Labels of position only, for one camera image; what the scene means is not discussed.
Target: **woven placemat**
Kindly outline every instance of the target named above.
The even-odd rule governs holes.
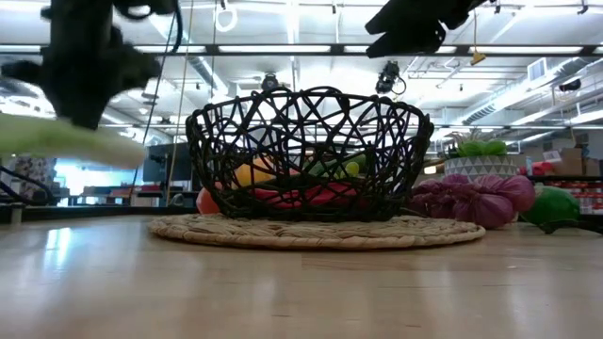
[[[485,230],[470,222],[416,217],[386,222],[290,222],[230,219],[223,215],[155,218],[149,231],[190,243],[278,250],[376,250],[470,241]]]

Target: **wooden table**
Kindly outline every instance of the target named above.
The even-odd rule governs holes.
[[[603,333],[603,237],[596,234],[516,226],[429,250],[277,252],[165,241],[147,235],[145,219],[0,231],[0,338]]]

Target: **wire basket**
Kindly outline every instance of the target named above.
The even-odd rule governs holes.
[[[432,132],[416,107],[330,87],[253,92],[187,119],[194,167],[229,218],[389,220]]]

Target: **ceiling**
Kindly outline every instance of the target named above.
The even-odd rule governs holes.
[[[41,5],[48,1],[2,1],[0,0],[0,47],[2,44],[39,45],[49,41],[49,24],[40,19]],[[267,43],[359,43],[367,44],[377,37],[369,36],[365,23],[381,8],[382,0],[231,0],[227,10],[236,12],[236,21],[230,23],[232,11],[219,17],[225,32],[214,25],[214,1],[181,1],[187,43],[190,44],[267,44]],[[581,2],[571,0],[501,0],[502,10],[484,6],[470,15],[467,22],[448,32],[445,44],[553,44],[587,45],[603,42],[603,0],[589,0],[589,10],[583,15],[577,12]],[[140,23],[131,23],[116,15],[115,23],[122,29],[126,40],[135,45],[165,44],[171,17],[152,17]],[[36,56],[2,55],[0,62]],[[587,61],[597,61],[598,57]],[[467,57],[390,57],[368,59],[363,56],[204,56],[198,57],[215,79],[236,89],[239,96],[247,96],[258,90],[265,73],[275,73],[278,80],[296,89],[314,86],[333,86],[347,93],[372,95],[378,73],[387,60],[397,61],[406,81],[407,90],[399,100],[416,105],[431,115],[439,124],[460,124],[460,118],[470,108],[494,98],[518,80],[527,76],[530,64],[538,57],[488,57],[476,66],[470,66]],[[550,59],[549,64],[564,60]],[[557,86],[542,86],[520,98],[511,100],[494,113],[473,124],[509,125],[532,113],[540,112],[559,103],[573,103],[573,99],[595,92],[603,85],[603,67],[590,67],[577,76],[582,88],[577,91],[560,92]],[[201,108],[212,100],[227,99],[223,93],[212,92],[195,67],[183,56],[167,56],[160,82],[155,107],[155,120],[171,118],[176,122]],[[113,117],[105,123],[117,121],[147,121],[149,106],[141,97],[143,91],[154,92],[156,81],[147,89],[132,90],[111,101],[107,115]],[[585,107],[597,108],[595,95],[583,103]],[[561,119],[576,115],[575,107],[569,105],[554,111],[532,124],[555,124]],[[156,135],[169,139],[175,129],[157,131]],[[523,138],[529,132],[506,133],[509,138]],[[446,133],[436,133],[443,137]]]

